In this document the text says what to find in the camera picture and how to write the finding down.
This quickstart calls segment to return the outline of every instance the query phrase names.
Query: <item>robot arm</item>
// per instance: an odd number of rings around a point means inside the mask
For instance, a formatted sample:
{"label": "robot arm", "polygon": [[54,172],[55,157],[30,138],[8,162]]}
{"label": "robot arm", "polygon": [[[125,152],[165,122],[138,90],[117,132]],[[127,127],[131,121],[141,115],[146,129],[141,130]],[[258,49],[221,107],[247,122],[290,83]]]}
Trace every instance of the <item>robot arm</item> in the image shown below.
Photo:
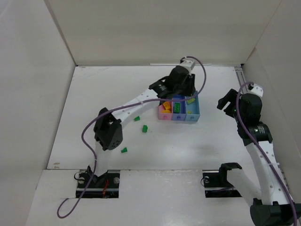
{"label": "robot arm", "polygon": [[[151,84],[139,96],[124,105],[135,104],[149,99],[172,99],[174,95],[192,96],[195,92],[195,75],[191,74],[195,66],[194,61],[185,60],[177,65],[169,74]],[[142,103],[127,109],[117,110],[96,121],[94,126],[95,140],[101,144],[103,150],[112,150],[118,147],[123,139],[123,128],[138,115],[159,105],[158,101]],[[103,108],[99,115],[108,111]]]}
{"label": "robot arm", "polygon": [[[221,181],[231,183],[250,206],[251,218],[256,226],[282,226],[293,223],[293,213],[289,201],[277,180],[270,165],[267,163],[258,147],[246,134],[238,121],[236,97],[238,93],[231,89],[219,100],[217,108],[222,110],[225,105],[226,115],[234,118],[238,124],[238,134],[243,139],[255,166],[259,180],[258,188],[244,173],[238,163],[224,163],[219,169]],[[272,136],[268,126],[260,121],[263,95],[262,87],[254,84],[248,87],[248,92],[242,94],[239,100],[239,111],[243,123],[257,140],[260,147],[269,157],[277,174],[284,182],[282,173],[276,162],[273,150]],[[301,216],[301,204],[294,204],[297,217]]]}

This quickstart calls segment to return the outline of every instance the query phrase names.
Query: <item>white wall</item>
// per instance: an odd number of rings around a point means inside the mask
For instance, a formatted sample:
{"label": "white wall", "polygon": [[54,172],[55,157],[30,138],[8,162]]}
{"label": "white wall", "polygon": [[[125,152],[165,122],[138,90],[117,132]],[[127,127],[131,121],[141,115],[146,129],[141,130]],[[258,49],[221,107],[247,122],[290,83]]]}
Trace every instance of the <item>white wall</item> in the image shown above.
{"label": "white wall", "polygon": [[1,225],[26,223],[74,67],[43,0],[1,1]]}
{"label": "white wall", "polygon": [[244,63],[281,0],[47,0],[79,65]]}
{"label": "white wall", "polygon": [[296,201],[301,202],[301,1],[283,0],[244,65],[264,87],[262,120]]}

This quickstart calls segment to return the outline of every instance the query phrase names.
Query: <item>green block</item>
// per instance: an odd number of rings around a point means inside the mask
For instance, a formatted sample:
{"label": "green block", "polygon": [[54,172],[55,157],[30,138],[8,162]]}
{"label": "green block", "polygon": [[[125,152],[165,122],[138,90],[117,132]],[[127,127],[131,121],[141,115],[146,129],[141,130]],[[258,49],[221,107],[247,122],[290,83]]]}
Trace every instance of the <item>green block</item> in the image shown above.
{"label": "green block", "polygon": [[174,104],[174,113],[180,113],[180,104],[179,103]]}
{"label": "green block", "polygon": [[147,132],[147,125],[143,125],[142,132],[143,132],[143,133],[146,133],[146,132]]}
{"label": "green block", "polygon": [[140,117],[137,116],[136,118],[134,118],[134,121],[139,121],[140,120]]}
{"label": "green block", "polygon": [[187,100],[186,102],[187,102],[188,105],[190,105],[191,103],[193,103],[195,101],[196,101],[195,98],[191,98],[191,99]]}
{"label": "green block", "polygon": [[126,147],[121,150],[121,153],[124,153],[124,152],[127,152],[127,148]]}

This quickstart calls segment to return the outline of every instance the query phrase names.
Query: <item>wall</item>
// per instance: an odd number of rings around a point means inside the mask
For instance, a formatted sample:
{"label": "wall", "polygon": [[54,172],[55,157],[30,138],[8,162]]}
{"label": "wall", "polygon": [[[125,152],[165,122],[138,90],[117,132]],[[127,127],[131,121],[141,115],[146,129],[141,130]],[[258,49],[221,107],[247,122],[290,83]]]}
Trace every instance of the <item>wall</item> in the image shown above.
{"label": "wall", "polygon": [[43,0],[1,1],[1,225],[26,223],[74,67]]}
{"label": "wall", "polygon": [[79,65],[244,63],[281,0],[47,0]]}
{"label": "wall", "polygon": [[301,1],[283,0],[243,69],[264,87],[262,120],[272,131],[277,160],[301,202]]}

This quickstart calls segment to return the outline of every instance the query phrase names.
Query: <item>small green object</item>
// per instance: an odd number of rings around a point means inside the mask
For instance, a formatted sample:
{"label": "small green object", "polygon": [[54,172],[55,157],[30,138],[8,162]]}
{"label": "small green object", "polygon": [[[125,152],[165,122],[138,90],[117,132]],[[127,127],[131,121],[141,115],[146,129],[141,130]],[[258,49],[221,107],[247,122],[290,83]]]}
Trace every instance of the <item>small green object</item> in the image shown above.
{"label": "small green object", "polygon": [[143,132],[143,133],[146,133],[146,132],[147,132],[147,125],[143,125],[142,132]]}
{"label": "small green object", "polygon": [[179,103],[174,104],[174,113],[180,113],[180,104]]}
{"label": "small green object", "polygon": [[121,150],[121,153],[124,153],[124,152],[127,152],[127,148],[126,147]]}
{"label": "small green object", "polygon": [[187,100],[186,102],[187,102],[188,105],[190,105],[191,103],[193,103],[195,101],[196,101],[195,98],[191,98],[191,99]]}
{"label": "small green object", "polygon": [[136,118],[134,118],[134,121],[139,121],[140,120],[140,117],[137,116]]}

